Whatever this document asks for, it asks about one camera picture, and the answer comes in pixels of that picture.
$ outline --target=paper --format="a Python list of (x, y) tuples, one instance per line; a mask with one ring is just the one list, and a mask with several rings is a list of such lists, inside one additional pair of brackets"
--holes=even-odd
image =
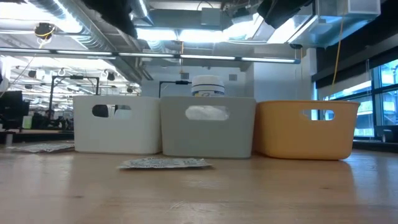
[(39, 152), (61, 152), (66, 150), (69, 151), (73, 147), (75, 147), (74, 144), (52, 143), (52, 144), (36, 144), (36, 145), (22, 146), (22, 147), (8, 147), (8, 149), (12, 149), (13, 151), (19, 151), (19, 152), (39, 153)]
[(124, 161), (118, 169), (169, 169), (187, 167), (206, 167), (211, 166), (204, 159), (165, 159), (165, 158), (145, 158)]

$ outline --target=white storage bin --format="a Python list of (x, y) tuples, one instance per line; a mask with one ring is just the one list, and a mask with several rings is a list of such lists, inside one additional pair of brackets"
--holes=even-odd
[[(188, 109), (214, 107), (225, 109), (203, 119), (207, 113), (195, 113), (189, 119)], [(251, 156), (256, 101), (253, 98), (166, 96), (160, 100), (162, 143), (166, 156), (214, 157), (245, 159)]]
[[(93, 115), (95, 105), (127, 105), (131, 110)], [(75, 96), (75, 148), (78, 152), (155, 154), (160, 152), (159, 99), (144, 96)]]

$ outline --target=white container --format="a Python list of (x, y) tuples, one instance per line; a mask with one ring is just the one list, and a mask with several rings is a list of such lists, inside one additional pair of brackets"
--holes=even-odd
[(200, 75), (192, 79), (192, 96), (224, 96), (223, 81), (214, 75)]
[[(107, 118), (95, 105), (127, 105)], [(159, 99), (144, 96), (75, 96), (75, 149), (78, 152), (156, 154), (160, 152)]]

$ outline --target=wooden table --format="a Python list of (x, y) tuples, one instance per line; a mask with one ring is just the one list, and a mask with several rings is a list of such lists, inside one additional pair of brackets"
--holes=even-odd
[(0, 153), (0, 223), (398, 223), (397, 154), (116, 169), (133, 158)]

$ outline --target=container lid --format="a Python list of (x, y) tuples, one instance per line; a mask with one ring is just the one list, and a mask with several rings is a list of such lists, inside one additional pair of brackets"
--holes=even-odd
[(199, 75), (197, 77), (193, 77), (192, 87), (197, 85), (216, 85), (224, 87), (223, 81), (215, 75)]

